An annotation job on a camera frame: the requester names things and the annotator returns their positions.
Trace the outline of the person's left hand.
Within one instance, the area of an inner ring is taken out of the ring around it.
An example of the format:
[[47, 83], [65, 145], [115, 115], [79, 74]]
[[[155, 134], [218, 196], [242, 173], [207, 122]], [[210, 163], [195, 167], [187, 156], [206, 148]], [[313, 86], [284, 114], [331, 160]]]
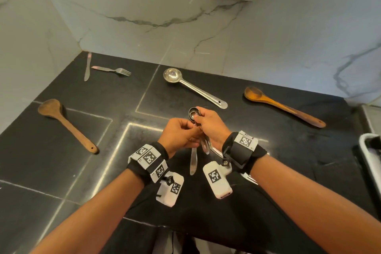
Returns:
[[193, 130], [181, 130], [179, 128], [179, 118], [171, 118], [164, 128], [158, 143], [164, 147], [169, 159], [171, 159], [179, 149], [197, 148], [202, 134], [201, 127]]

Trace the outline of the black left wristband with markers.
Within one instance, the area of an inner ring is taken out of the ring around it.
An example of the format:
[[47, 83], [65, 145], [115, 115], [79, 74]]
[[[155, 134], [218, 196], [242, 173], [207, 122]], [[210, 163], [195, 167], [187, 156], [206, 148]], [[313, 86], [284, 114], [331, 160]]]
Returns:
[[128, 157], [127, 169], [137, 175], [146, 186], [157, 183], [169, 171], [168, 153], [159, 142], [145, 144]]

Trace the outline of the light wooden spoon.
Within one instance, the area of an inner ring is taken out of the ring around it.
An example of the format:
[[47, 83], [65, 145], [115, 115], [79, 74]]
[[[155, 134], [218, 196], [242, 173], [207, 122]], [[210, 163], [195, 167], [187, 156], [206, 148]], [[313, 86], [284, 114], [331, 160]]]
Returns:
[[322, 120], [315, 118], [311, 115], [308, 115], [304, 112], [301, 112], [299, 110], [296, 110], [294, 108], [288, 107], [286, 105], [283, 105], [279, 102], [274, 101], [273, 99], [269, 98], [267, 95], [265, 95], [261, 90], [255, 87], [246, 87], [244, 91], [244, 97], [252, 102], [260, 102], [260, 103], [266, 103], [271, 106], [277, 107], [280, 110], [283, 110], [285, 112], [288, 112], [301, 120], [307, 122], [308, 124], [315, 126], [317, 128], [324, 128], [326, 127], [326, 123]]

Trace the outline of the person's right hand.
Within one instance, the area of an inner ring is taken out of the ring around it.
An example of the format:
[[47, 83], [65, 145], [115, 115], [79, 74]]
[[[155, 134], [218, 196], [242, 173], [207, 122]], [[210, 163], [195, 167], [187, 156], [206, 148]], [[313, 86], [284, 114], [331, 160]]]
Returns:
[[217, 112], [210, 110], [210, 127], [201, 128], [205, 135], [209, 137], [212, 146], [222, 152], [222, 147], [232, 132], [228, 129]]

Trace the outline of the person's left forearm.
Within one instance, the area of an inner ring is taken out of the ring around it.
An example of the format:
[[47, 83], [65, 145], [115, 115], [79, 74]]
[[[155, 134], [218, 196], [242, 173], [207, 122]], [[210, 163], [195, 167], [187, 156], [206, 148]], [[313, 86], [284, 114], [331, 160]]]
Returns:
[[130, 169], [65, 219], [31, 254], [99, 254], [144, 188]]

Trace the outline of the black right wristband with markers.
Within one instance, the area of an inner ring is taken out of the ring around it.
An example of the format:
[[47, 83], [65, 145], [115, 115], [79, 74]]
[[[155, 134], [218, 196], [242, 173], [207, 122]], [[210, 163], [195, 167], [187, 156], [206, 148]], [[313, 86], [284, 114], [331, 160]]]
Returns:
[[243, 131], [232, 132], [222, 146], [223, 160], [231, 163], [233, 171], [250, 175], [255, 162], [268, 154], [258, 142]]

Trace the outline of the short steel spoon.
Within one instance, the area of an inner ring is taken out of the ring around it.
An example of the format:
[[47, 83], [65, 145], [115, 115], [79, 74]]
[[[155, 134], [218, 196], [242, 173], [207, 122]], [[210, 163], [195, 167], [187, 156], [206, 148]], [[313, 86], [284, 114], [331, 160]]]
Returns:
[[[192, 112], [191, 114], [191, 117], [192, 117], [192, 120], [193, 122], [198, 126], [200, 127], [201, 124], [197, 123], [195, 121], [195, 117], [196, 116], [200, 116], [200, 112], [198, 111], [194, 111]], [[206, 154], [206, 155], [209, 155], [210, 154], [210, 143], [208, 142], [208, 139], [207, 139], [207, 136], [203, 133], [201, 136], [200, 136], [200, 142], [201, 142], [201, 146], [202, 146], [202, 149], [203, 149], [203, 152]]]

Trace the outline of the white dish rack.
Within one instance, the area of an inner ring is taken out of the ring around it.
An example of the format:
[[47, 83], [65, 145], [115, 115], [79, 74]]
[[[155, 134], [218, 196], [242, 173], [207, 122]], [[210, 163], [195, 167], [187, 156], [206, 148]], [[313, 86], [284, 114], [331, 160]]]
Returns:
[[359, 137], [359, 147], [381, 202], [381, 136], [364, 133]]

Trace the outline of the steel ladle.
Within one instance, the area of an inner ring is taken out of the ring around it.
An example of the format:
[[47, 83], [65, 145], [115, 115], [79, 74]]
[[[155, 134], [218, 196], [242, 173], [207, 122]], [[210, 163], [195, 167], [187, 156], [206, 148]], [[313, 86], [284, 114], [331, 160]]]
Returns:
[[216, 106], [218, 106], [221, 109], [227, 109], [228, 108], [227, 102], [223, 101], [220, 98], [213, 96], [210, 93], [203, 91], [202, 89], [196, 87], [195, 85], [193, 85], [193, 84], [189, 83], [188, 81], [186, 81], [185, 79], [183, 79], [183, 75], [179, 69], [168, 68], [163, 72], [163, 77], [169, 83], [182, 83], [183, 85], [185, 85], [186, 87], [195, 91], [196, 93], [200, 94], [201, 96], [203, 96], [204, 98], [206, 98], [207, 100], [209, 100], [210, 102], [212, 102], [213, 104], [215, 104]]

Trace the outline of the long steel spoon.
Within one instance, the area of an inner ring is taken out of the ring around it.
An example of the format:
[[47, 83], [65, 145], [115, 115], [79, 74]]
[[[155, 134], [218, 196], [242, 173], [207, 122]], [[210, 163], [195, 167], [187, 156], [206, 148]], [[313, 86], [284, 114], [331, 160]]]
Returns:
[[[194, 120], [194, 115], [196, 114], [197, 108], [193, 107], [189, 110], [189, 119], [193, 124], [196, 124]], [[197, 170], [197, 148], [192, 148], [191, 159], [190, 159], [190, 175], [194, 175]]]

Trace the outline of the person's right forearm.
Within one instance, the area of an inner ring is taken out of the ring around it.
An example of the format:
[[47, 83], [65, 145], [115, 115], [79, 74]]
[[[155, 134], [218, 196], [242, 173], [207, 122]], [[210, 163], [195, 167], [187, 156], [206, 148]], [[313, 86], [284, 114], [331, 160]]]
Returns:
[[250, 175], [329, 254], [381, 254], [381, 222], [356, 204], [265, 155]]

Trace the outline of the dark wooden spoon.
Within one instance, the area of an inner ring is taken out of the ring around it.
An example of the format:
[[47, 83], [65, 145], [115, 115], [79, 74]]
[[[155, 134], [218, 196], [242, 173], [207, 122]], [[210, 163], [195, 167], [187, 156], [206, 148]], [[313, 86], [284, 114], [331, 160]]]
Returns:
[[82, 134], [63, 114], [63, 105], [57, 99], [49, 99], [38, 107], [38, 113], [58, 120], [92, 154], [99, 152], [98, 147]]

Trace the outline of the steel table knife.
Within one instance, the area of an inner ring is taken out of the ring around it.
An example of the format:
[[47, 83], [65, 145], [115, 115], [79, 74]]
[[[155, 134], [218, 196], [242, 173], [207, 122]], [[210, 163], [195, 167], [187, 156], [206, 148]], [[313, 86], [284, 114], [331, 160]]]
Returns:
[[92, 52], [88, 52], [85, 74], [84, 74], [84, 79], [83, 79], [85, 82], [88, 81], [88, 79], [90, 77], [91, 59], [92, 59]]

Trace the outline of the black wristband with markers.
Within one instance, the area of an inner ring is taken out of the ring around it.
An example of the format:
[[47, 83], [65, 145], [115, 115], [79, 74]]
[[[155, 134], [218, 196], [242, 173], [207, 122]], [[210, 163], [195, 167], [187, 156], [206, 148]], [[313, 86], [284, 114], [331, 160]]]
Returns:
[[243, 131], [232, 132], [222, 146], [223, 160], [231, 163], [233, 171], [250, 175], [255, 162], [268, 154], [258, 142]]
[[146, 186], [157, 183], [169, 171], [168, 153], [159, 142], [145, 144], [128, 157], [127, 169], [137, 175]]

